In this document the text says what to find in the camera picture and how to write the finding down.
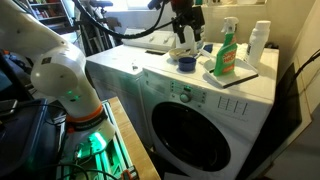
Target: washer knob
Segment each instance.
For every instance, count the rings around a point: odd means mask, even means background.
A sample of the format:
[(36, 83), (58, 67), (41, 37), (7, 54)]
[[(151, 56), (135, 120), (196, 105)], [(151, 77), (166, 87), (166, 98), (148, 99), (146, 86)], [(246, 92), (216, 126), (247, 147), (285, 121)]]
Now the washer knob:
[(180, 94), (180, 101), (182, 101), (183, 103), (187, 103), (191, 101), (191, 97), (188, 94), (182, 93)]

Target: green spray bottle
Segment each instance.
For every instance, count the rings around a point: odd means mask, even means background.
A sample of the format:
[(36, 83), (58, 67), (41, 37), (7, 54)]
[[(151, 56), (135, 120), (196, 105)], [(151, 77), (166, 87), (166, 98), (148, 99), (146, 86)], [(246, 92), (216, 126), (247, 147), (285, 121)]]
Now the green spray bottle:
[(221, 32), (225, 32), (225, 39), (222, 47), (217, 53), (216, 66), (213, 71), (215, 76), (229, 74), (234, 71), (234, 63), (238, 48), (234, 35), (237, 23), (239, 23), (239, 20), (236, 17), (224, 18), (224, 26)]

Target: wooden table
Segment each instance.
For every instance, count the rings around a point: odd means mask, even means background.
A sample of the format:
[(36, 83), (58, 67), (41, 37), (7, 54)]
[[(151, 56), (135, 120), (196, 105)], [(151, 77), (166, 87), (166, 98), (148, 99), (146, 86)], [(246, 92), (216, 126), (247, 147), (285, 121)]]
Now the wooden table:
[(150, 157), (144, 149), (118, 97), (108, 100), (116, 119), (122, 139), (126, 145), (132, 164), (135, 165), (141, 180), (160, 180)]

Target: window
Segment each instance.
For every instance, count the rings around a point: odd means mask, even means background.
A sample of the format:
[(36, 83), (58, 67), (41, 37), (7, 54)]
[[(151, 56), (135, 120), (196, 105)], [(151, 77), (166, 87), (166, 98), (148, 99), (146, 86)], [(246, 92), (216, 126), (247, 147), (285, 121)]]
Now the window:
[(149, 10), (148, 4), (151, 0), (110, 0), (112, 7), (107, 7), (108, 11), (118, 10)]

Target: washer top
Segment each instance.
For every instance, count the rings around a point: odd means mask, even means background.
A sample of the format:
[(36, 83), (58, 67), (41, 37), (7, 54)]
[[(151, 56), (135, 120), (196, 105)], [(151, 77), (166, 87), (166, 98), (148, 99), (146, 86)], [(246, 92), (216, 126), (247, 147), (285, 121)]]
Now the washer top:
[(141, 76), (145, 61), (154, 62), (159, 57), (161, 56), (147, 53), (145, 48), (120, 45), (86, 59), (104, 67), (122, 71), (126, 75), (137, 77)]
[[(221, 45), (214, 44), (213, 52)], [(226, 89), (221, 88), (216, 82), (211, 80), (205, 74), (204, 62), (209, 58), (200, 56), (197, 59), (196, 69), (191, 72), (182, 72), (178, 68), (178, 63), (172, 60), (169, 54), (165, 54), (161, 59), (152, 63), (145, 62), (144, 68), (155, 71), (159, 74), (175, 78), (188, 83), (193, 83), (215, 91), (223, 91), (224, 93), (232, 94), (235, 91), (238, 95), (252, 95), (260, 97), (267, 101), (274, 101), (275, 87), (278, 68), (279, 51), (275, 49), (265, 49), (261, 57), (261, 64), (258, 67), (259, 76), (251, 80), (242, 82), (237, 85), (230, 86)]]

